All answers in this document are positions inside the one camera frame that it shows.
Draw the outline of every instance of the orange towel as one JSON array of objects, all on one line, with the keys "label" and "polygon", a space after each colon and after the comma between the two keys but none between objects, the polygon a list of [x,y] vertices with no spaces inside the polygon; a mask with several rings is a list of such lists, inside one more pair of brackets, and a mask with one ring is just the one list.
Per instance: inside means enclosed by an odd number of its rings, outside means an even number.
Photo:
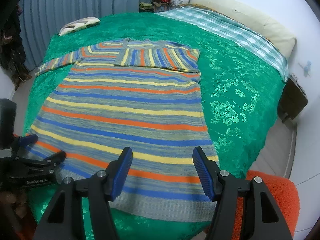
[{"label": "orange towel", "polygon": [[[277,204],[287,221],[291,235],[294,235],[300,210],[300,201],[298,191],[295,185],[288,179],[268,175],[260,171],[248,171],[247,179],[251,180],[255,176],[263,179],[268,186],[271,194],[277,201]],[[235,226],[233,229],[232,240],[239,240],[242,223],[243,199],[238,198]]]}]

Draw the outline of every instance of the green bedspread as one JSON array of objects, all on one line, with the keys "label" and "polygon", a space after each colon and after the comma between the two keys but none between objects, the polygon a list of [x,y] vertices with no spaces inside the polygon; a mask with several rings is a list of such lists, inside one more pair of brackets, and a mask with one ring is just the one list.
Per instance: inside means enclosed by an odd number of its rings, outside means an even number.
[{"label": "green bedspread", "polygon": [[[65,36],[52,37],[44,62],[79,47],[116,38],[170,40],[200,49],[198,61],[201,95],[209,135],[218,152],[220,168],[236,177],[247,170],[263,148],[284,83],[279,72],[233,41],[195,25],[156,14],[118,14],[101,19],[100,25]],[[71,66],[35,79],[29,96],[24,132],[27,132],[44,100],[69,72]],[[30,206],[39,220],[55,190],[33,189]],[[209,222],[183,223],[151,220],[112,210],[121,239],[190,239]],[[84,200],[87,239],[92,239],[88,202]]]}]

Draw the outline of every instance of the checkered sheet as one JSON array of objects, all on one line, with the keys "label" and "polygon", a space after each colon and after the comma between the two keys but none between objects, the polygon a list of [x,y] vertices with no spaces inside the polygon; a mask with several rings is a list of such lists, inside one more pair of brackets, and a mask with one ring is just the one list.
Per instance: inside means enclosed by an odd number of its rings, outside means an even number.
[{"label": "checkered sheet", "polygon": [[270,41],[240,22],[217,12],[194,7],[183,7],[161,12],[158,15],[196,25],[201,29],[234,41],[273,66],[278,70],[283,80],[287,81],[288,64],[286,58]]}]

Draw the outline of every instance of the floor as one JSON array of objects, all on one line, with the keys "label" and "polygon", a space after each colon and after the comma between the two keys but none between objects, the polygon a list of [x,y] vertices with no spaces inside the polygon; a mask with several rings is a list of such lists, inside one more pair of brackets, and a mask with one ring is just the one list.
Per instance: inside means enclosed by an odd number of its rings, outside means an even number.
[{"label": "floor", "polygon": [[[18,135],[22,135],[23,132],[24,117],[33,80],[29,80],[20,86],[12,99],[17,103],[14,132]],[[265,147],[260,151],[257,160],[252,164],[250,170],[289,178],[293,164],[296,136],[296,126],[290,120],[282,123],[280,118],[278,118],[276,123],[270,128]],[[203,240],[204,238],[205,233],[201,232],[192,240]]]}]

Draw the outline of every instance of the striped sweater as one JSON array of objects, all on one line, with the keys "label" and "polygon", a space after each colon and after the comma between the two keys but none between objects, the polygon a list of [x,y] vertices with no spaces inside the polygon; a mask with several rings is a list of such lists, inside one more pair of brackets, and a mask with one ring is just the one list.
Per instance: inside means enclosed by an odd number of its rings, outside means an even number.
[{"label": "striped sweater", "polygon": [[212,218],[192,162],[194,147],[218,161],[201,107],[199,51],[170,41],[102,42],[39,67],[74,64],[44,102],[30,133],[31,154],[60,149],[61,178],[90,177],[133,150],[121,195],[111,207],[153,219],[197,222]]}]

